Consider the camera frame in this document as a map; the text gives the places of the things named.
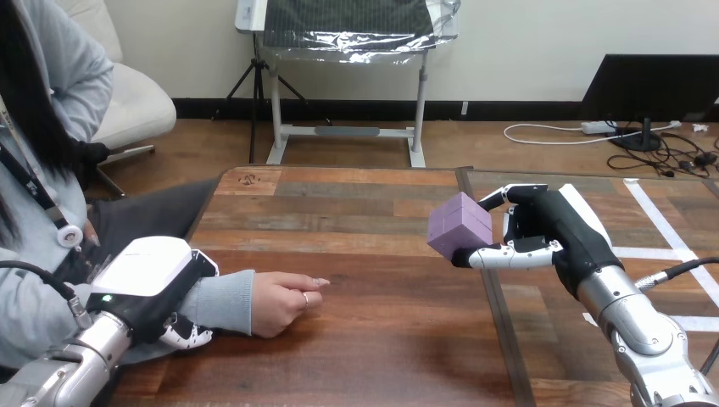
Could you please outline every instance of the chair leg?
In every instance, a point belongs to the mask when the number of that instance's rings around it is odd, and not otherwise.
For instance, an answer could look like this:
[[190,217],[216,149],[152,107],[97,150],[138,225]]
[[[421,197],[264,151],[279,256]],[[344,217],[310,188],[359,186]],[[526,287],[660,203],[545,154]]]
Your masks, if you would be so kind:
[[155,152],[155,146],[142,146],[137,148],[129,148],[122,153],[112,154],[108,157],[108,159],[104,160],[100,165],[106,165],[110,163],[114,163],[115,161],[120,161],[122,159],[128,159],[130,157],[134,157],[136,155],[145,154],[145,153],[154,153]]
[[123,191],[122,188],[118,187],[118,185],[115,184],[114,181],[112,181],[107,174],[105,174],[105,173],[104,173],[102,170],[100,170],[99,168],[97,168],[97,171],[98,171],[98,177],[100,178],[100,181],[102,181],[103,184],[105,184],[105,186],[106,186],[107,188],[109,188],[109,190],[110,190],[112,193],[114,193],[115,195],[117,195],[117,196],[120,197],[120,198],[126,198],[126,197],[127,197],[127,195],[125,195],[125,191]]

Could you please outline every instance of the purple cube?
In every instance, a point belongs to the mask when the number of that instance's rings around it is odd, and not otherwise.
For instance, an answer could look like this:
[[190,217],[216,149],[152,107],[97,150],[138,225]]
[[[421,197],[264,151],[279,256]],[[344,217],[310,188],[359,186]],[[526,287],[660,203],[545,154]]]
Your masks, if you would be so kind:
[[447,260],[458,248],[492,244],[492,216],[460,192],[429,215],[427,244]]

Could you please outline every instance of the baseboard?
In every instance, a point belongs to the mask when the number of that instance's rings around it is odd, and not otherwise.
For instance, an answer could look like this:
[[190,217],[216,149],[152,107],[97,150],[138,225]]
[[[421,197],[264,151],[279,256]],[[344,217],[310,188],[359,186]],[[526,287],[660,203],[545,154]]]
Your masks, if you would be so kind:
[[[179,119],[249,120],[252,118],[252,99],[232,99],[226,107],[225,99],[173,99]],[[466,114],[462,103],[428,101],[425,120],[469,121],[548,121],[595,120],[580,117],[581,102],[469,102]],[[283,99],[282,120],[373,120],[412,121],[415,119],[414,101],[399,100],[310,100],[305,105],[297,99]],[[259,120],[272,120],[270,101],[259,103]],[[719,104],[715,104],[704,121],[719,121]]]

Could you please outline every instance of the robotic arm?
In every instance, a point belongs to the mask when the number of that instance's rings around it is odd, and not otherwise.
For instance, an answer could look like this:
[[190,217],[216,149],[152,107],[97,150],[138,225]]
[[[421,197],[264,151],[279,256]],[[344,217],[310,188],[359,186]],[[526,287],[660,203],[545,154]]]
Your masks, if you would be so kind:
[[559,191],[508,185],[478,204],[489,211],[505,202],[515,206],[504,214],[504,244],[459,248],[455,266],[553,265],[611,343],[634,406],[719,406],[714,388],[689,362],[686,332],[643,294],[656,281],[629,279],[599,218],[572,185]]
[[[175,309],[200,278],[217,275],[217,265],[184,240],[132,242],[92,282],[86,310],[77,297],[70,298],[77,334],[0,385],[0,407],[85,407],[132,345],[159,340],[186,349],[206,344],[212,332]],[[56,289],[66,291],[63,287]]]

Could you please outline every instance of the human hand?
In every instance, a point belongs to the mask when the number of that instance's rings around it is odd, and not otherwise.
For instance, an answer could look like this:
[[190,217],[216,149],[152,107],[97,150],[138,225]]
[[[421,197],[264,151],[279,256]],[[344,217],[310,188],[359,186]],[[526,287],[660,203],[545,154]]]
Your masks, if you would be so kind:
[[252,287],[252,333],[276,337],[307,309],[322,305],[319,290],[330,282],[300,274],[258,273]]
[[82,236],[85,237],[88,242],[92,242],[96,247],[100,247],[100,238],[90,220],[87,220],[85,227],[82,228]]

